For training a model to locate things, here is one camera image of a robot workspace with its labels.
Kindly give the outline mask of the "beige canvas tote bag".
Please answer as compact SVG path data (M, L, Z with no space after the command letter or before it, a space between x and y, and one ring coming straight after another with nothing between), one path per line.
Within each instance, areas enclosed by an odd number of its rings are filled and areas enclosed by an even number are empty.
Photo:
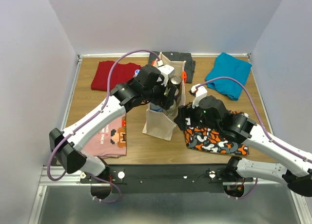
M178 107L180 105L184 105L185 102L186 102L185 84L182 81L180 93L176 101L176 106ZM159 139L170 141L173 135L173 131L176 128L176 124L173 122L174 118L168 118L167 115L165 114L165 111L166 110L163 109L163 112L154 112L150 110L149 104L148 109L146 111L146 123L142 132L144 134Z

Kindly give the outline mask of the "blue cap bottle front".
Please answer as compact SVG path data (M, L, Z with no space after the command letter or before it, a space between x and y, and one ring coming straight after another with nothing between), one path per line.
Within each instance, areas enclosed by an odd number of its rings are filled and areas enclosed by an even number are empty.
M133 78L137 77L137 75L139 74L139 72L140 72L140 69L135 70L134 75L133 75Z

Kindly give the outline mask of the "blue cap water bottle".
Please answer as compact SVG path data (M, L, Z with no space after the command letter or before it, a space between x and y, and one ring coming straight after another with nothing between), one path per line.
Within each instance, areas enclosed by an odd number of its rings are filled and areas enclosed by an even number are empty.
M154 112L163 112L163 108L159 105L150 103L150 110L154 111Z

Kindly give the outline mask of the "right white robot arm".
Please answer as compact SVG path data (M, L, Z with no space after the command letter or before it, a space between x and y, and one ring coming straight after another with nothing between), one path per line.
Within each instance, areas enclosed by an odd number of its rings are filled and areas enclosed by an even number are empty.
M227 181L245 178L265 179L287 187L302 196L312 195L312 162L308 153L301 151L269 134L261 124L241 113L232 113L224 103L206 96L178 107L174 122L180 130L208 128L215 137L235 145L246 145L269 155L277 161L264 163L233 156L221 176Z

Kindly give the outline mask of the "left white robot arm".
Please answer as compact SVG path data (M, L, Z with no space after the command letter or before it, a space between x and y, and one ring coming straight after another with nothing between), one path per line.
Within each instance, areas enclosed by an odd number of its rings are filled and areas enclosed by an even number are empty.
M66 173L81 170L91 174L96 182L104 182L108 177L105 163L98 157L84 153L84 146L101 129L144 101L169 109L177 87L168 89L167 86L174 74L175 69L170 65L158 68L143 66L135 77L116 85L97 107L78 122L63 130L51 130L49 140L52 156L60 162Z

